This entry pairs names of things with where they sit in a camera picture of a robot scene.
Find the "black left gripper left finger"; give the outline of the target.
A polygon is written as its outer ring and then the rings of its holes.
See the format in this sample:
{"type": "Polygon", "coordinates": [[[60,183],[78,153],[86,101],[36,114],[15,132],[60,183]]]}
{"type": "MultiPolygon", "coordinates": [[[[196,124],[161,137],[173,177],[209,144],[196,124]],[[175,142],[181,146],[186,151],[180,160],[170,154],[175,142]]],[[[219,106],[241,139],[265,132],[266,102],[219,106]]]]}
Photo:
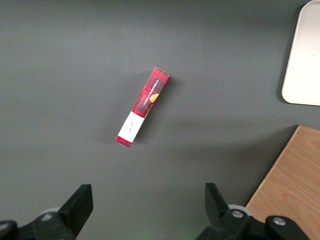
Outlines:
{"type": "Polygon", "coordinates": [[[75,240],[93,211],[91,184],[82,184],[58,211],[18,228],[19,240],[75,240]]]}

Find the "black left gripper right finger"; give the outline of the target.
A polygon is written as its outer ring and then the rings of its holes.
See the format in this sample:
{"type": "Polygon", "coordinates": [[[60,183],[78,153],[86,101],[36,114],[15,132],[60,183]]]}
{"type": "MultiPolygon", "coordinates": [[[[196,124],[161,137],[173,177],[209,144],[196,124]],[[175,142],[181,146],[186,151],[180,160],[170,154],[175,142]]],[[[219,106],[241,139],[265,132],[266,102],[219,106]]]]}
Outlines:
{"type": "Polygon", "coordinates": [[[292,219],[270,215],[264,222],[255,219],[243,206],[228,205],[215,183],[205,184],[205,211],[210,222],[198,240],[308,240],[292,219]]]}

